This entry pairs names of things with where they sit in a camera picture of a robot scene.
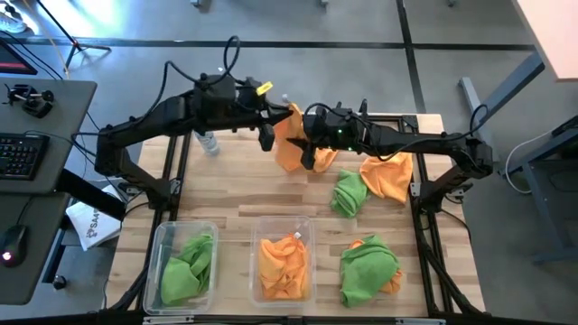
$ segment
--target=orange cloth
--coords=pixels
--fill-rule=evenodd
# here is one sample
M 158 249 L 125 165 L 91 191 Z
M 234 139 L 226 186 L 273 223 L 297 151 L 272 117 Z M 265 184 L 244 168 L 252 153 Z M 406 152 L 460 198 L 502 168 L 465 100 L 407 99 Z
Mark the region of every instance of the orange cloth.
M 286 171 L 291 172 L 302 167 L 301 155 L 303 150 L 286 139 L 305 139 L 307 136 L 303 130 L 303 113 L 296 104 L 290 104 L 289 109 L 293 110 L 294 113 L 277 123 L 273 128 L 275 130 L 275 142 L 277 143 L 275 161 Z M 315 151 L 313 171 L 325 172 L 333 163 L 336 155 L 337 152 L 330 149 L 317 149 Z
M 398 153 L 387 162 L 370 157 L 359 167 L 361 178 L 375 195 L 406 203 L 407 187 L 414 172 L 413 156 L 410 153 Z
M 303 242 L 288 235 L 276 243 L 261 239 L 259 278 L 266 299 L 302 300 L 309 296 L 309 253 Z
M 364 242 L 361 239 L 355 239 L 353 243 L 350 245 L 350 249 L 363 245 Z M 379 289 L 383 293 L 397 293 L 399 289 L 401 289 L 401 277 L 404 274 L 401 272 L 401 269 L 397 269 L 396 275 L 391 278 L 388 283 L 385 283 L 381 289 Z

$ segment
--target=concrete floor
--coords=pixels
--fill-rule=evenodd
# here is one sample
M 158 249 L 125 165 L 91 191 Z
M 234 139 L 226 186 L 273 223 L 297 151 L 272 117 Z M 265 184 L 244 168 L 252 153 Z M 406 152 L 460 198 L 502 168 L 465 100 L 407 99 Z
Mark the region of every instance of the concrete floor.
M 198 12 L 188 1 L 46 0 L 70 33 L 86 37 L 138 40 L 227 39 L 232 33 L 253 41 L 402 42 L 395 0 L 330 0 L 327 12 L 313 0 L 214 0 Z M 448 8 L 445 0 L 406 0 L 413 42 L 528 44 L 529 37 L 511 3 L 506 0 L 460 0 Z M 50 26 L 51 34 L 58 35 Z M 44 34 L 38 27 L 36 34 Z M 53 67 L 61 64 L 52 47 L 31 46 Z M 67 47 L 60 47 L 68 53 Z M 90 79 L 98 89 L 89 112 L 97 124 L 115 124 L 138 116 L 153 101 L 163 63 L 173 60 L 195 75 L 216 71 L 222 49 L 115 47 L 104 55 L 88 50 L 75 57 L 72 79 Z M 425 108 L 439 113 L 447 131 L 467 129 L 470 118 L 463 95 L 456 87 L 462 76 L 472 78 L 484 99 L 527 55 L 526 51 L 415 51 Z M 306 105 L 337 100 L 356 107 L 367 98 L 371 112 L 415 113 L 404 50 L 243 49 L 234 70 L 275 86 L 269 98 L 283 94 Z M 487 124 L 494 150 L 505 157 L 509 150 L 542 134 L 576 113 L 578 86 L 555 84 L 546 70 Z M 186 80 L 170 73 L 166 95 L 189 88 Z M 93 131 L 87 120 L 83 130 Z M 86 138 L 89 148 L 94 139 Z M 517 155 L 531 149 L 523 148 Z M 131 148 L 137 159 L 140 147 Z M 72 153 L 67 167 L 82 173 L 83 158 Z M 91 169 L 89 180 L 101 176 Z M 576 323 L 578 264 L 531 264 L 531 255 L 550 248 L 540 231 L 536 207 L 497 176 L 476 181 L 464 204 L 481 290 L 489 312 L 502 317 Z M 72 279 L 94 279 L 79 290 L 54 292 L 39 284 L 33 302 L 23 307 L 0 307 L 0 318 L 87 312 L 99 308 L 111 253 L 83 253 L 69 249 L 60 274 Z

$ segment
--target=green cloth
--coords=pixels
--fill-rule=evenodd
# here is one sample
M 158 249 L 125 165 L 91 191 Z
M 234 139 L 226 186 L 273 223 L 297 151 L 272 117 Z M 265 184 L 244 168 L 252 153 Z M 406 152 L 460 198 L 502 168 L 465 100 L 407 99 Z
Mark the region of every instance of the green cloth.
M 399 268 L 397 257 L 377 236 L 341 253 L 341 303 L 355 307 L 368 301 L 391 281 Z
M 331 207 L 345 218 L 353 218 L 368 198 L 368 186 L 357 172 L 341 171 L 333 189 Z
M 169 258 L 161 282 L 164 304 L 180 304 L 209 289 L 212 249 L 213 237 L 203 234 L 189 239 L 178 256 Z

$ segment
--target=plastic bottle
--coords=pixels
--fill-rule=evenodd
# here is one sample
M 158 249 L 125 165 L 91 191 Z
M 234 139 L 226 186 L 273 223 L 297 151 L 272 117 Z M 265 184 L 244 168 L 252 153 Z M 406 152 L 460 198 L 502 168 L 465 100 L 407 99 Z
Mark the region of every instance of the plastic bottle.
M 205 154 L 216 156 L 220 153 L 220 147 L 217 143 L 217 138 L 212 132 L 205 132 L 205 135 L 200 135 L 194 132 L 195 136 L 200 142 L 200 146 L 205 150 Z

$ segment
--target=yellow tag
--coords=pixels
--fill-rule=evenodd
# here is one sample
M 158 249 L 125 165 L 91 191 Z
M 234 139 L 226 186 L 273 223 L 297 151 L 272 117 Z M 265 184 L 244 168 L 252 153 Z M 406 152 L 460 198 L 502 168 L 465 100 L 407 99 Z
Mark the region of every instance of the yellow tag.
M 265 94 L 267 91 L 269 91 L 269 89 L 271 89 L 273 87 L 273 84 L 271 83 L 271 81 L 267 81 L 266 83 L 264 83 L 263 85 L 259 86 L 256 89 L 256 93 L 258 96 L 261 96 L 263 94 Z

